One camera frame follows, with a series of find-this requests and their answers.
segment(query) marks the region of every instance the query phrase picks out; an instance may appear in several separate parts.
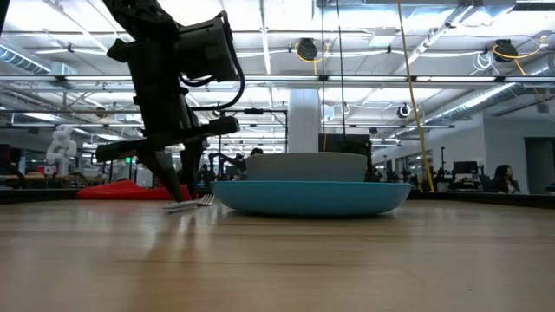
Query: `woman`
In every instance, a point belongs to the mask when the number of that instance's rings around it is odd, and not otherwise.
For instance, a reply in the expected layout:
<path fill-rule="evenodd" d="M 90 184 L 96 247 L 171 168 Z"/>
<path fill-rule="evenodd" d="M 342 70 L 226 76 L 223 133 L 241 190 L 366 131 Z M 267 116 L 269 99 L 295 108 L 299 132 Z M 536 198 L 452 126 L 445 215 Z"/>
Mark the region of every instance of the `woman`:
<path fill-rule="evenodd" d="M 519 192 L 519 187 L 513 180 L 513 169 L 509 165 L 497 166 L 495 177 L 492 181 L 494 192 L 514 194 Z"/>

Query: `desk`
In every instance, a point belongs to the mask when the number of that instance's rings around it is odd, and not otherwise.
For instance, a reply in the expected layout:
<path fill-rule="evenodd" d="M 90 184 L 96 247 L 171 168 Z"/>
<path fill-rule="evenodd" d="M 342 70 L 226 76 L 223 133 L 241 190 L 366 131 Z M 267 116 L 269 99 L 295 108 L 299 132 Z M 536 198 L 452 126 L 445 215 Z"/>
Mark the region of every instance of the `desk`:
<path fill-rule="evenodd" d="M 410 201 L 377 218 L 162 203 L 0 206 L 0 309 L 551 312 L 555 211 Z"/>
<path fill-rule="evenodd" d="M 28 182 L 46 182 L 47 179 L 51 180 L 51 177 L 45 178 L 44 175 L 42 174 L 37 174 L 37 175 L 26 175 L 25 176 L 25 180 Z M 0 181 L 17 181 L 19 180 L 19 178 L 16 175 L 2 175 L 0 176 Z M 79 176 L 75 176 L 75 175 L 69 175 L 69 176 L 56 176 L 55 177 L 55 181 L 59 181 L 62 182 L 62 185 L 66 186 L 67 183 L 70 182 L 83 182 L 83 178 L 79 177 Z M 103 184 L 105 182 L 105 179 L 103 177 L 86 177 L 86 181 L 88 185 L 91 184 Z"/>

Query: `blue bowl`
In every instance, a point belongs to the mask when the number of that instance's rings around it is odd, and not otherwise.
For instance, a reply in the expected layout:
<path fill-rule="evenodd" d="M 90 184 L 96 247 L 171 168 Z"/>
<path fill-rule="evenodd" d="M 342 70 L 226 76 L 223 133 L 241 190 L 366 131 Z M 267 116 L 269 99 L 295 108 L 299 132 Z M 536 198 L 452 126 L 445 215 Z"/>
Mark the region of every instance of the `blue bowl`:
<path fill-rule="evenodd" d="M 392 211 L 410 193 L 409 184 L 363 182 L 214 182 L 224 205 L 255 213 L 347 217 Z"/>

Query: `person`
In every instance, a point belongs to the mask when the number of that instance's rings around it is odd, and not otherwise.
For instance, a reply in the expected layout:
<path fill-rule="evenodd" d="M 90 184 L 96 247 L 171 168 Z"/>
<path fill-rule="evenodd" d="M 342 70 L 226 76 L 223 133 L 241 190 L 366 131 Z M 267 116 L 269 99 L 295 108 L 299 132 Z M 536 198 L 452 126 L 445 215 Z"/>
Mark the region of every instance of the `person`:
<path fill-rule="evenodd" d="M 519 187 L 513 179 L 513 169 L 509 165 L 497 166 L 491 189 L 492 192 L 501 192 L 505 194 L 519 192 Z"/>
<path fill-rule="evenodd" d="M 256 156 L 256 155 L 264 155 L 264 151 L 261 148 L 255 147 L 251 151 L 251 156 Z"/>

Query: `light fixture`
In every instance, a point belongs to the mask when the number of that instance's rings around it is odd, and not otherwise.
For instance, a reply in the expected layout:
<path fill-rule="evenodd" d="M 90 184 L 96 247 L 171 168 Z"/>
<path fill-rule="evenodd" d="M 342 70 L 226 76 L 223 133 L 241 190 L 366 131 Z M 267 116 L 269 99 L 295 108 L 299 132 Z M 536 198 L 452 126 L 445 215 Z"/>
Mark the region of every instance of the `light fixture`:
<path fill-rule="evenodd" d="M 53 75 L 2 75 L 0 81 L 4 82 L 50 82 L 57 81 Z"/>
<path fill-rule="evenodd" d="M 67 81 L 131 81 L 130 75 L 67 75 Z"/>
<path fill-rule="evenodd" d="M 328 81 L 341 81 L 341 76 L 332 75 Z M 343 81 L 407 81 L 406 76 L 368 76 L 368 75 L 345 75 Z"/>
<path fill-rule="evenodd" d="M 372 144 L 372 146 L 378 146 L 378 147 L 393 147 L 393 146 L 401 146 L 401 144 Z"/>
<path fill-rule="evenodd" d="M 81 130 L 80 128 L 74 128 L 73 130 L 80 134 L 90 135 L 90 133 L 88 133 L 87 131 Z"/>
<path fill-rule="evenodd" d="M 418 76 L 418 82 L 491 82 L 495 81 L 497 77 L 492 76 Z"/>
<path fill-rule="evenodd" d="M 46 121 L 59 121 L 59 119 L 51 114 L 44 114 L 44 113 L 25 113 L 25 116 L 37 118 L 40 120 Z"/>
<path fill-rule="evenodd" d="M 247 81 L 318 81 L 315 75 L 245 75 Z"/>
<path fill-rule="evenodd" d="M 399 143 L 401 140 L 399 139 L 370 139 L 372 142 L 396 142 Z"/>
<path fill-rule="evenodd" d="M 506 77 L 505 82 L 555 82 L 555 77 L 518 76 Z"/>
<path fill-rule="evenodd" d="M 122 140 L 123 138 L 117 135 L 112 134 L 97 134 L 99 138 L 103 138 L 104 140 Z"/>

